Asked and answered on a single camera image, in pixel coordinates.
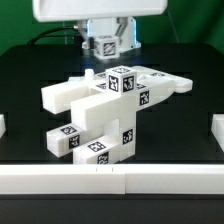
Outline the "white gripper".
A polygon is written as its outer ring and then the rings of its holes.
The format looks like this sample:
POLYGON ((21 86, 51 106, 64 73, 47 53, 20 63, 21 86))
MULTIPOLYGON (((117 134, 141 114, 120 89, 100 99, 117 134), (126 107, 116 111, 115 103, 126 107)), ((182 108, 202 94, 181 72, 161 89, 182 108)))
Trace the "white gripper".
POLYGON ((118 17, 115 35, 119 46, 127 46, 128 16, 160 15, 168 0, 32 0, 34 18, 39 22, 77 21, 83 38, 82 48, 94 49, 94 37, 88 34, 88 19, 118 17))

